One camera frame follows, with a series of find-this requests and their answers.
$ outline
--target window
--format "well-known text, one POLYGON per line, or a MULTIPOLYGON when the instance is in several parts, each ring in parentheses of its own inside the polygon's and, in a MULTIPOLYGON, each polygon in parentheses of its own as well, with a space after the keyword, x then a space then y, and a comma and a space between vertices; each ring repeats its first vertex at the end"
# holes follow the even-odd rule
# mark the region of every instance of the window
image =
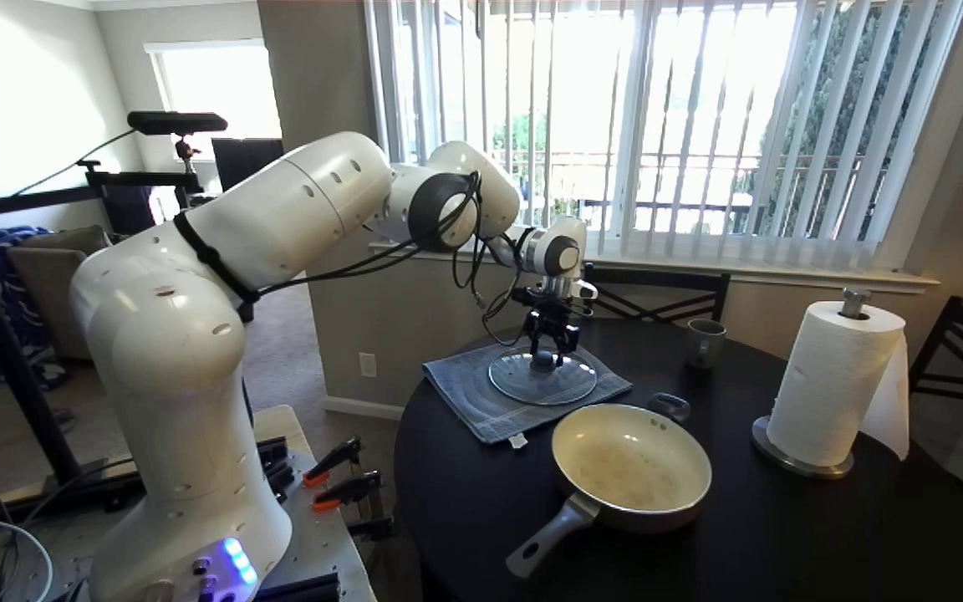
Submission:
POLYGON ((147 47, 167 112, 213 112, 216 138, 282 138, 269 51, 261 41, 147 47))
POLYGON ((395 161, 442 141, 592 256, 866 267, 963 0, 368 3, 395 161))

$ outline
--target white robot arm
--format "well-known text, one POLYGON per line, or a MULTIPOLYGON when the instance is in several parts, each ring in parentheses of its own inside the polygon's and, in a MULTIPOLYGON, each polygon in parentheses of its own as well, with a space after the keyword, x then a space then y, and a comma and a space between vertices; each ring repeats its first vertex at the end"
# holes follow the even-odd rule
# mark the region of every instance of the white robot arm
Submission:
MULTIPOLYGON (((390 172, 368 138, 336 134, 81 265, 74 313, 147 490, 95 555, 95 599, 252 599, 277 565, 291 520, 242 402, 242 308, 381 210, 448 252, 504 237, 519 192, 470 145, 390 172)), ((580 252, 562 241, 527 267, 580 274, 580 252)))

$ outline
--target baseboard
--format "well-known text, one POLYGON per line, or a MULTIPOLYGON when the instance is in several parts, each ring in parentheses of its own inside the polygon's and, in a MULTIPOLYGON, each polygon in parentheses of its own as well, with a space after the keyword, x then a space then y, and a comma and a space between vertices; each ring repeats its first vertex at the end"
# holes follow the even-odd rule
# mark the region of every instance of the baseboard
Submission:
POLYGON ((399 406, 379 406, 364 400, 330 400, 330 394, 323 394, 323 407, 337 415, 363 415, 363 420, 379 420, 379 423, 399 423, 406 415, 406 407, 399 406))

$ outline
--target paper towel roll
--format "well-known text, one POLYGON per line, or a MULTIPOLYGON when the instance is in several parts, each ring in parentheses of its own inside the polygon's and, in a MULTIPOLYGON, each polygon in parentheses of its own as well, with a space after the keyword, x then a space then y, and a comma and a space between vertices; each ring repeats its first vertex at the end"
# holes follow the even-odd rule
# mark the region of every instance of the paper towel roll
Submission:
POLYGON ((838 308, 838 303, 808 304, 766 435, 783 454, 833 470, 851 458, 857 431, 871 429, 903 458, 911 448, 906 323, 871 304, 857 323, 838 308))

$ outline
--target black table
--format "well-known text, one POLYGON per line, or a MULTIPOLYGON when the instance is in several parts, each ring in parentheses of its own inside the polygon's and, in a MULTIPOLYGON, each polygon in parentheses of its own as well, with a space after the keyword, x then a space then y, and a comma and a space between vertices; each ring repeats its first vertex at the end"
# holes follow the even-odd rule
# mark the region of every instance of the black table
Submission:
POLYGON ((562 487, 548 429, 526 453, 486 448, 422 382, 399 431, 403 526, 436 599, 963 599, 963 487, 916 446, 896 463, 857 442, 845 481, 804 481, 753 453, 783 362, 728 344, 710 378, 684 371, 686 338, 661 325, 592 323, 583 344, 634 382, 626 402, 680 392, 712 458, 706 511, 680 532, 592 526, 519 582, 504 555, 545 526, 562 487))

